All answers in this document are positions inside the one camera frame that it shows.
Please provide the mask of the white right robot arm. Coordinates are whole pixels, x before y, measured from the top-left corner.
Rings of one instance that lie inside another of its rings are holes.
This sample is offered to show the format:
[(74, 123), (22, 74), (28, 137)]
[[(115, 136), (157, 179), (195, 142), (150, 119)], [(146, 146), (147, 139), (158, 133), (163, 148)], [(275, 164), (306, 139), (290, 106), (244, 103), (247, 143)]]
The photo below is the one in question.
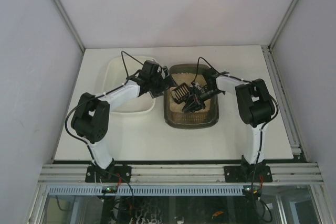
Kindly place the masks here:
[(205, 102), (220, 93), (230, 93), (236, 97), (241, 120), (248, 126), (247, 147), (242, 160), (249, 165), (257, 165), (264, 158), (264, 137), (267, 124), (278, 112), (278, 106), (270, 95), (263, 79), (252, 81), (240, 79), (228, 72), (218, 72), (214, 68), (207, 69), (203, 77), (206, 86), (201, 87), (192, 81), (188, 95), (183, 101), (184, 113), (194, 113), (205, 109)]

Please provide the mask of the black slotted litter scoop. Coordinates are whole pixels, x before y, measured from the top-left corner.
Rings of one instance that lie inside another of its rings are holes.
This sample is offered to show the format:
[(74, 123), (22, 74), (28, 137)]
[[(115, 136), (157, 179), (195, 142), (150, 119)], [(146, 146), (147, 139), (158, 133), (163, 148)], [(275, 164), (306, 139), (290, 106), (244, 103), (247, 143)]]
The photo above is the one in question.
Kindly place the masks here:
[(172, 99), (176, 104), (181, 104), (182, 102), (185, 102), (186, 99), (189, 97), (189, 94), (190, 88), (185, 82), (171, 91)]

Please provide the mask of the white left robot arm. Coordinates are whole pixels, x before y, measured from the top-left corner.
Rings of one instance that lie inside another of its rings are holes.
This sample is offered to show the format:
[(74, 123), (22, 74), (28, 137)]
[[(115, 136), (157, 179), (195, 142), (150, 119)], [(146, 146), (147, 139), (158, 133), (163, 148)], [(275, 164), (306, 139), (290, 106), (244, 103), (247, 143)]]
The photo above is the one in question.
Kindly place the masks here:
[(127, 76), (120, 86), (99, 95), (83, 93), (65, 119), (65, 130), (71, 137), (83, 142), (91, 161), (107, 169), (114, 161), (108, 151), (106, 134), (110, 113), (126, 102), (149, 93), (157, 98), (177, 84), (166, 66), (147, 60), (142, 68)]

